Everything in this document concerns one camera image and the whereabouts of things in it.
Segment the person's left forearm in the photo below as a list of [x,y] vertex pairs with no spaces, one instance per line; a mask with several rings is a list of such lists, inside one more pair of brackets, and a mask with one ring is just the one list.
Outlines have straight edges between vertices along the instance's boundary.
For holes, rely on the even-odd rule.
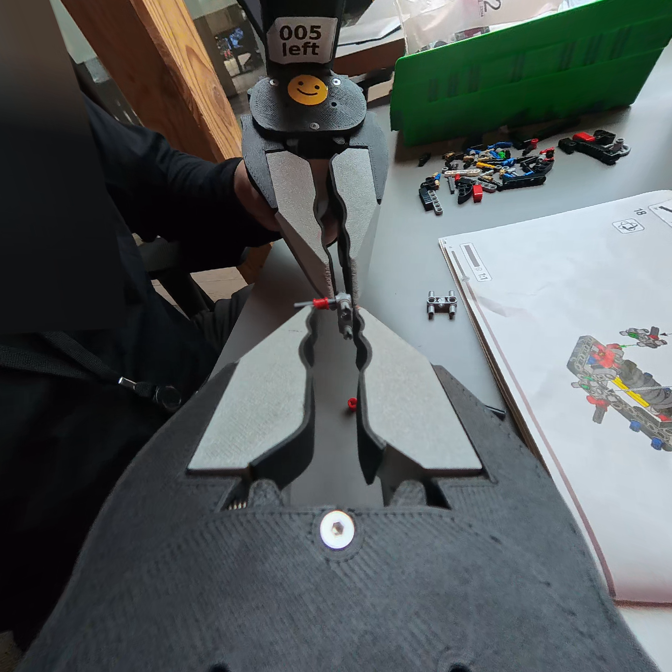
[[177,241],[190,272],[237,266],[246,248],[272,238],[235,196],[239,158],[211,163],[183,153],[162,134],[83,100],[105,187],[131,232]]

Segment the wooden post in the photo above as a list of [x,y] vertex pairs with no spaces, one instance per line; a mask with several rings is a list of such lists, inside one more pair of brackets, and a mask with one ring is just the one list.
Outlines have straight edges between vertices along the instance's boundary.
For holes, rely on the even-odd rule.
[[[185,1],[63,5],[145,128],[211,163],[242,161],[240,125]],[[237,268],[247,284],[280,236],[260,226],[272,238],[243,251]]]

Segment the grey lego axle connector assembly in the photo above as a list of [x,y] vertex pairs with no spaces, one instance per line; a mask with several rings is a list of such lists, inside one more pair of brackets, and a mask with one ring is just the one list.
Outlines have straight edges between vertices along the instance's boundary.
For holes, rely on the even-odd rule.
[[337,313],[339,331],[345,340],[354,338],[353,316],[354,304],[351,295],[346,292],[336,294],[335,298],[315,298],[309,301],[295,302],[294,309],[311,307],[315,310],[332,310]]

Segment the green storage bin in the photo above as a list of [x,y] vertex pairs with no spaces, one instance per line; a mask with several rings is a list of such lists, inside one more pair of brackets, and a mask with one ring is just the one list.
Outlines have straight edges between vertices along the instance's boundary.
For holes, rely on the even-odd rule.
[[631,105],[671,40],[670,1],[595,1],[396,63],[408,146]]

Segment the open instruction booklet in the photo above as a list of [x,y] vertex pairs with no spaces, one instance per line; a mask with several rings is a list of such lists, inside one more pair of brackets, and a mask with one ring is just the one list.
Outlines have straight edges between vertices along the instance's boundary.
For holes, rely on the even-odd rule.
[[671,603],[671,191],[439,244],[609,592]]

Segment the black office chair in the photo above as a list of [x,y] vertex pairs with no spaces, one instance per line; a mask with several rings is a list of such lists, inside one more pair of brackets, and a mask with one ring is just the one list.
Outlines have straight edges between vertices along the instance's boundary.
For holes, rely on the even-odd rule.
[[138,250],[150,278],[159,282],[189,319],[214,309],[215,302],[187,271],[179,243],[157,237],[149,243],[138,243]]

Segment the black red lego subassembly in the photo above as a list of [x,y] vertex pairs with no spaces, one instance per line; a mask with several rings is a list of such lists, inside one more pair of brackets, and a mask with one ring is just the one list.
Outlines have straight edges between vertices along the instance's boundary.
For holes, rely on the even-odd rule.
[[559,139],[558,148],[567,155],[581,153],[609,166],[615,165],[631,151],[622,137],[604,129],[597,129],[592,134],[578,132],[572,137]]

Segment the person's black clothing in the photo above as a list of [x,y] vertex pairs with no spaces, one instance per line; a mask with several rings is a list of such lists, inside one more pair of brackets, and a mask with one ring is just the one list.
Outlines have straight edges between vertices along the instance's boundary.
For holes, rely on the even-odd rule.
[[[190,321],[144,272],[126,279],[127,324],[69,336],[114,372],[188,400],[212,372],[251,287]],[[168,420],[120,385],[1,367],[1,631],[25,651],[69,580],[115,482]]]

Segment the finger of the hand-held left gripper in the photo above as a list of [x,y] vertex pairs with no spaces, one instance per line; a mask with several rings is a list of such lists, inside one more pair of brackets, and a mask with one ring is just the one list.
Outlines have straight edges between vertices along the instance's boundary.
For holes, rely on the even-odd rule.
[[332,157],[330,175],[342,222],[338,237],[343,282],[355,306],[362,303],[376,237],[380,206],[367,149],[346,149]]
[[287,246],[316,293],[335,296],[331,258],[316,217],[316,190],[310,164],[289,151],[267,153],[278,220]]

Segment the person's left hand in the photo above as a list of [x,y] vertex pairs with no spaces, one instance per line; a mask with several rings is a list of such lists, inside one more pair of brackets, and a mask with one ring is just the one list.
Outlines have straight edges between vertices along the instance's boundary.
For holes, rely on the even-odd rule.
[[[240,205],[253,219],[269,231],[281,231],[280,224],[275,217],[275,211],[250,181],[244,161],[237,165],[233,185]],[[322,192],[319,196],[317,212],[323,229],[323,242],[329,246],[339,234],[339,223],[325,192]]]

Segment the dark grey double pin connector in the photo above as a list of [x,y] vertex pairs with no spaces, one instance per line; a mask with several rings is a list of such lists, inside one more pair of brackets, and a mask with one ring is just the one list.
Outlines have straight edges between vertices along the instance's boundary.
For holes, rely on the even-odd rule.
[[436,296],[434,291],[428,292],[426,301],[427,317],[431,321],[438,313],[445,313],[449,320],[453,321],[456,318],[458,307],[458,298],[455,291],[449,290],[446,296]]

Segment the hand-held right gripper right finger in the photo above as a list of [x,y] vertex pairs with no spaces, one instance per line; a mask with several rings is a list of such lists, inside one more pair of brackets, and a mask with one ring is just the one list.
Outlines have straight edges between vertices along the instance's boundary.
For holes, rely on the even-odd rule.
[[483,465],[429,360],[364,308],[355,318],[357,451],[368,484],[482,475]]

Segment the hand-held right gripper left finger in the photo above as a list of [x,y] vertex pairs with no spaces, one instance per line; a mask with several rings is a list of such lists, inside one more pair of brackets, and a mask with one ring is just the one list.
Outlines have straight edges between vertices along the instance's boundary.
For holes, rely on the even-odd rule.
[[315,441],[315,309],[305,307],[222,373],[227,381],[188,465],[193,474],[268,479],[283,489]]

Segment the pile of small lego pieces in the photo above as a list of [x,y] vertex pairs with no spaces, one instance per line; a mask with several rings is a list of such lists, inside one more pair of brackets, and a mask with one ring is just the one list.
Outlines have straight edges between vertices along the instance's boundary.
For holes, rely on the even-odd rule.
[[486,194],[542,186],[554,166],[556,148],[541,148],[539,143],[537,138],[498,141],[445,153],[443,167],[419,184],[421,205],[441,216],[441,186],[447,187],[458,205],[479,204]]

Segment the clear plastic parts bag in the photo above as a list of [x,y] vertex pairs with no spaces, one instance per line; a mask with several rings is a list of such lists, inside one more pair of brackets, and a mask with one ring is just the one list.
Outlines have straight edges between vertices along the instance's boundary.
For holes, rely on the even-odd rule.
[[556,13],[561,1],[395,1],[409,55]]

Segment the white top side table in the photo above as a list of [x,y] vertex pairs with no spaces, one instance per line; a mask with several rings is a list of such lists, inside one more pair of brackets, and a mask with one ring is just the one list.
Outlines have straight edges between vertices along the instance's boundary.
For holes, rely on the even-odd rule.
[[337,48],[332,70],[338,74],[355,77],[369,72],[394,67],[405,54],[405,39],[398,30],[380,40],[365,44],[340,45]]

